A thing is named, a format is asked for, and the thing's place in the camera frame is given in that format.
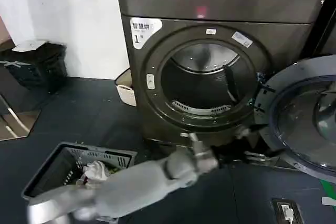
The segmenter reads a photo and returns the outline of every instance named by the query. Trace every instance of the white wall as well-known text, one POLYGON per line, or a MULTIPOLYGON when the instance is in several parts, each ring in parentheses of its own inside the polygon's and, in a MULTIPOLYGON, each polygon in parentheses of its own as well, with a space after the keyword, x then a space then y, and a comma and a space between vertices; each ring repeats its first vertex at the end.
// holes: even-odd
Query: white wall
POLYGON ((65 43, 70 76, 115 79, 128 67, 118 0, 0 0, 0 16, 16 44, 65 43))

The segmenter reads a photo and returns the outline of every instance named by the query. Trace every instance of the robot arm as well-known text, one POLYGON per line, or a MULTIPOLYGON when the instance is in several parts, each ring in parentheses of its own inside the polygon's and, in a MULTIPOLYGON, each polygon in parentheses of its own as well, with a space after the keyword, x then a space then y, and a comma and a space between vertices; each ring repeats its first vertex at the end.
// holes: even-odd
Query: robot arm
POLYGON ((41 194, 29 203, 29 223, 67 223, 67 214, 71 212, 80 220, 96 216, 118 218, 151 205, 172 191, 191 186, 200 174, 216 168, 218 162, 195 133, 185 136, 193 141, 194 154, 178 150, 162 160, 121 170, 96 190, 65 186, 41 194))

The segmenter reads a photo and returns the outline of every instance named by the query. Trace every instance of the washing machine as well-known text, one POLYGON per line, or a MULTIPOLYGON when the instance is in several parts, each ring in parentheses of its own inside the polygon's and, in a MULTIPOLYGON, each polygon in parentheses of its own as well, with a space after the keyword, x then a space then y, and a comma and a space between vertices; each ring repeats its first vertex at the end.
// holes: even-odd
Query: washing machine
POLYGON ((144 138, 230 142, 295 62, 323 0, 119 0, 144 138))
POLYGON ((301 58, 336 54, 336 1, 325 0, 301 58))

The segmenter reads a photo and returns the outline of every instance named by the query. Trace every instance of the open washer door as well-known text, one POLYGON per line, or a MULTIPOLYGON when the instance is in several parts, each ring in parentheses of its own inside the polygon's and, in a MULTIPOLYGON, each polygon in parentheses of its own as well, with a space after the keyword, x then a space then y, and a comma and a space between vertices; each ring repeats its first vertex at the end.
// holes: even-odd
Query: open washer door
POLYGON ((336 55, 304 60, 273 76, 255 103, 256 123, 285 161, 336 183, 336 55))

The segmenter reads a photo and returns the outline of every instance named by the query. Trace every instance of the gray plastic basket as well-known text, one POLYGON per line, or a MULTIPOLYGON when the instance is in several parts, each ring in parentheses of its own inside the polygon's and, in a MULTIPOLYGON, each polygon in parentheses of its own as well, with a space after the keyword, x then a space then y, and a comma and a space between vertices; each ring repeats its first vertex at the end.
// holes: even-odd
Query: gray plastic basket
MULTIPOLYGON (((46 191, 75 183, 83 174, 83 166, 93 161, 102 161, 119 169, 128 168, 134 164, 136 154, 132 151, 61 143, 28 183, 22 197, 29 200, 46 191)), ((98 220, 109 221, 105 217, 98 220)))

